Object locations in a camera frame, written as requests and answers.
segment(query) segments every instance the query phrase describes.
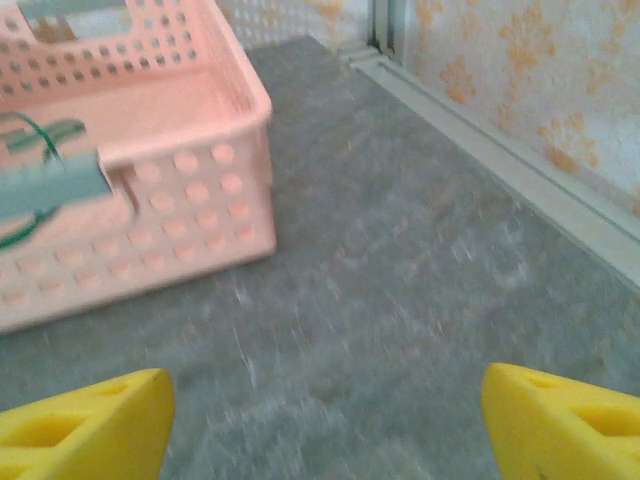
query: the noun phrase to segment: green wire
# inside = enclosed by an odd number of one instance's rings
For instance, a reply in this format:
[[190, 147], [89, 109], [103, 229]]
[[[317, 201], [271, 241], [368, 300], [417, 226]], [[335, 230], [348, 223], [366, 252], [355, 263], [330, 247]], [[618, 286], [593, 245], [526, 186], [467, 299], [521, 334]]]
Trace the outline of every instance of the green wire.
[[[40, 128], [49, 135], [49, 138], [54, 144], [67, 137], [76, 136], [86, 132], [84, 124], [81, 121], [71, 118], [58, 120], [48, 125], [41, 126]], [[3, 137], [10, 154], [32, 148], [42, 140], [42, 137], [39, 134], [25, 133], [23, 130], [10, 132], [3, 135]]]
[[[51, 160], [51, 156], [56, 158], [59, 162], [62, 162], [62, 157], [60, 153], [58, 153], [58, 149], [56, 148], [51, 137], [45, 132], [36, 122], [27, 117], [26, 115], [19, 112], [8, 112], [0, 115], [0, 121], [4, 119], [10, 119], [12, 117], [17, 117], [20, 120], [28, 123], [33, 130], [45, 141], [47, 144], [47, 148], [45, 149], [42, 160], [44, 163], [48, 163]], [[8, 248], [14, 246], [27, 238], [29, 238], [38, 228], [42, 227], [43, 224], [48, 222], [57, 212], [60, 207], [54, 207], [46, 212], [34, 212], [33, 220], [19, 228], [18, 230], [5, 235], [4, 237], [0, 237], [0, 250], [3, 248]]]

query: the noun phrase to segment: basket hole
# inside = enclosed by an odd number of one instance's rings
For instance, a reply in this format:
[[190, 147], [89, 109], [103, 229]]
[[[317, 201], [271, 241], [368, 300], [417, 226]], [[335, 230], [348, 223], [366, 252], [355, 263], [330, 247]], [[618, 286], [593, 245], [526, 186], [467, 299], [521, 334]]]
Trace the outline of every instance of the basket hole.
[[198, 170], [198, 157], [192, 152], [181, 152], [174, 157], [173, 164], [180, 173], [191, 174]]
[[187, 224], [182, 220], [170, 220], [164, 224], [162, 229], [167, 235], [179, 237], [187, 231]]
[[236, 231], [236, 238], [242, 242], [248, 242], [255, 236], [255, 231], [251, 225], [242, 227]]
[[190, 260], [195, 257], [197, 249], [194, 244], [185, 243], [182, 245], [178, 245], [174, 249], [174, 252], [176, 254], [176, 257], [178, 257], [180, 260]]
[[66, 265], [77, 265], [82, 261], [82, 257], [80, 250], [63, 250], [56, 254], [58, 261]]
[[160, 269], [165, 266], [166, 261], [162, 254], [160, 253], [150, 253], [142, 257], [142, 261], [144, 264], [153, 269]]
[[126, 277], [131, 274], [131, 270], [133, 270], [133, 264], [125, 260], [116, 262], [109, 267], [111, 274], [116, 277]]
[[9, 292], [2, 298], [8, 305], [20, 305], [27, 303], [27, 293], [23, 291]]
[[613, 406], [579, 407], [572, 411], [605, 437], [640, 436], [640, 412]]
[[160, 212], [173, 210], [173, 198], [167, 193], [156, 193], [149, 198], [151, 206]]
[[157, 183], [160, 180], [160, 169], [153, 163], [140, 163], [134, 166], [136, 177], [145, 183]]
[[76, 283], [80, 287], [90, 288], [100, 285], [100, 277], [96, 272], [85, 270], [75, 275]]
[[4, 24], [7, 26], [10, 32], [17, 32], [19, 29], [18, 23], [13, 18], [7, 18], [4, 21]]
[[218, 226], [218, 214], [214, 210], [205, 210], [196, 217], [198, 225], [204, 228], [215, 228]]
[[22, 448], [51, 448], [59, 445], [86, 420], [80, 415], [48, 414], [31, 420], [5, 438], [0, 446]]
[[224, 248], [224, 237], [220, 234], [213, 235], [205, 240], [205, 245], [209, 250], [220, 250]]
[[129, 385], [126, 383], [116, 383], [113, 385], [109, 385], [108, 387], [104, 387], [98, 391], [99, 395], [118, 395], [119, 393], [124, 392]]
[[231, 145], [223, 143], [211, 149], [211, 156], [216, 162], [222, 165], [230, 165], [233, 163], [235, 151]]
[[59, 295], [64, 291], [64, 284], [58, 280], [51, 280], [40, 284], [40, 291], [44, 295]]
[[136, 230], [129, 233], [129, 241], [136, 247], [144, 247], [151, 245], [152, 242], [151, 233], [145, 230]]
[[187, 198], [191, 203], [202, 203], [209, 198], [209, 189], [203, 183], [194, 183], [186, 189]]
[[249, 213], [249, 205], [247, 205], [246, 202], [238, 202], [229, 205], [229, 214], [236, 220], [247, 218], [249, 216]]
[[25, 259], [25, 260], [19, 260], [16, 263], [18, 270], [20, 270], [22, 273], [27, 273], [27, 274], [38, 274], [38, 273], [43, 273], [45, 268], [44, 268], [44, 263], [42, 263], [40, 260], [31, 260], [31, 259]]
[[99, 255], [110, 257], [118, 253], [118, 243], [115, 240], [98, 240], [93, 244], [93, 249]]
[[220, 186], [225, 193], [238, 194], [242, 191], [242, 179], [234, 173], [228, 173], [220, 179]]
[[0, 480], [18, 480], [27, 467], [17, 465], [3, 465], [0, 467]]

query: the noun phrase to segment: gray carpet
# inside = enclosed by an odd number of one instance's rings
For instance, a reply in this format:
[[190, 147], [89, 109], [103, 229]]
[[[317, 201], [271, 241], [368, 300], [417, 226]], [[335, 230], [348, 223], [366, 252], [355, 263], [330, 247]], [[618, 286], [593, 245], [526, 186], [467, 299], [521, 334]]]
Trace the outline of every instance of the gray carpet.
[[497, 479], [489, 362], [640, 394], [638, 292], [313, 40], [251, 59], [278, 253], [0, 338], [0, 409], [167, 367], [163, 479]]

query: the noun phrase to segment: wallpaper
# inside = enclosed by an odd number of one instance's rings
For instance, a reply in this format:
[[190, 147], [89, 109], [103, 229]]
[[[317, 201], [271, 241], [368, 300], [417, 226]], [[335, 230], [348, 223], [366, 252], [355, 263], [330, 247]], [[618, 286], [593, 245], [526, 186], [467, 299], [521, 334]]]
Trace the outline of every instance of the wallpaper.
[[367, 37], [369, 0], [218, 0], [243, 45], [310, 34], [327, 46]]
[[403, 62], [640, 216], [640, 0], [411, 0]]

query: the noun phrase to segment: orange floral pattern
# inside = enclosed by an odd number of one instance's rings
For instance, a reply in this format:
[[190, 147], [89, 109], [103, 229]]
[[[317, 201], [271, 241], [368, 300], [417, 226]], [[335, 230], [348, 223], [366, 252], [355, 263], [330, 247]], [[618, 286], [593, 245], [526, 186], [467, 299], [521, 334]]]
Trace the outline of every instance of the orange floral pattern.
[[547, 142], [547, 158], [561, 170], [575, 172], [581, 163], [593, 168], [600, 163], [594, 152], [596, 142], [587, 136], [581, 113], [570, 115], [564, 122], [552, 118], [549, 127], [538, 128], [538, 135]]
[[466, 103], [468, 95], [476, 95], [473, 75], [467, 70], [463, 56], [459, 56], [455, 62], [447, 64], [446, 68], [440, 72], [440, 78], [447, 84], [447, 95], [451, 100]]
[[500, 36], [509, 42], [507, 55], [516, 74], [536, 67], [542, 55], [555, 55], [552, 34], [553, 27], [544, 23], [541, 0], [527, 7], [522, 16], [511, 16], [511, 25], [504, 26]]
[[640, 215], [640, 0], [408, 1], [407, 68]]
[[341, 35], [342, 22], [349, 19], [343, 0], [304, 0], [313, 6], [315, 11], [325, 20], [329, 44], [337, 45], [345, 38]]

